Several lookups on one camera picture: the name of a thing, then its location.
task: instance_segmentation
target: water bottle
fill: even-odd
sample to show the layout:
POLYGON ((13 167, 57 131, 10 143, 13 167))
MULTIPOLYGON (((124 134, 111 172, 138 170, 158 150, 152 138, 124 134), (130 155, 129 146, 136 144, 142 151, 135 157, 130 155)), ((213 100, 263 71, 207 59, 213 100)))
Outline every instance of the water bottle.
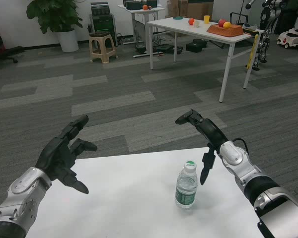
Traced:
POLYGON ((187 161, 184 163, 183 170, 177 179, 175 203, 181 208, 188 209, 194 203, 195 193, 198 187, 196 169, 196 163, 187 161))

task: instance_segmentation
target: bottle cap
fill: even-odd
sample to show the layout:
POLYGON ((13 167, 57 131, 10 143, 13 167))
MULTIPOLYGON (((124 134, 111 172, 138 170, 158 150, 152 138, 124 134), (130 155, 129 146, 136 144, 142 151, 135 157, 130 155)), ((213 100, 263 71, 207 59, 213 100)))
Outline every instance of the bottle cap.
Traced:
POLYGON ((195 172, 196 169, 197 169, 197 165, 194 161, 189 160, 184 163, 185 172, 193 173, 193 172, 195 172))

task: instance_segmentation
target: gray carpet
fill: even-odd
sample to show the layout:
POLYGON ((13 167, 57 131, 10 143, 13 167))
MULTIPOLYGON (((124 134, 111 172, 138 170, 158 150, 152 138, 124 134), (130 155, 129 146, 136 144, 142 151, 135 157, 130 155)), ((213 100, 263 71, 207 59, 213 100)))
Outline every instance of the gray carpet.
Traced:
MULTIPOLYGON (((190 37, 179 38, 185 46, 190 37)), ((249 47, 244 42, 235 53, 249 47)), ((298 50, 276 46, 242 89, 248 55, 232 62, 223 103, 221 81, 228 49, 208 43, 184 51, 134 59, 132 45, 109 64, 89 62, 88 44, 26 51, 19 63, 0 63, 0 203, 14 179, 35 165, 45 144, 70 121, 88 114, 80 134, 99 150, 81 158, 205 147, 190 125, 175 119, 194 108, 233 139, 247 141, 254 163, 298 197, 298 50)))

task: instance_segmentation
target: cardboard box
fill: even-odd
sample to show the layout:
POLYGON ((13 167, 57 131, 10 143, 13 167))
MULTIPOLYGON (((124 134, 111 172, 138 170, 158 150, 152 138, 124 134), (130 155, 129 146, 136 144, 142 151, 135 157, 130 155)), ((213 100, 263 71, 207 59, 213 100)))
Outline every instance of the cardboard box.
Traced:
POLYGON ((179 15, 178 0, 168 0, 167 4, 168 4, 168 15, 178 16, 179 15))
POLYGON ((178 0, 179 16, 187 15, 188 0, 178 0))
POLYGON ((212 11, 213 11, 213 2, 188 3, 187 17, 203 20, 204 15, 209 15, 210 21, 211 21, 212 11))

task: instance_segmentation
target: beige stool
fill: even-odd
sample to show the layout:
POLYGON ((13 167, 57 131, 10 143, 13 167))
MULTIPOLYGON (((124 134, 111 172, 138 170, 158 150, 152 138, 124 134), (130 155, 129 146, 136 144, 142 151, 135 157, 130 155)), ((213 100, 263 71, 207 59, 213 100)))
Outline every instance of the beige stool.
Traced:
POLYGON ((94 33, 90 33, 89 52, 91 62, 93 62, 93 59, 95 58, 101 58, 103 63, 109 63, 109 57, 113 55, 118 58, 113 38, 108 31, 96 31, 94 33), (106 48, 105 42, 107 39, 110 39, 113 48, 106 48), (98 49, 96 50, 93 50, 93 41, 98 42, 98 49))

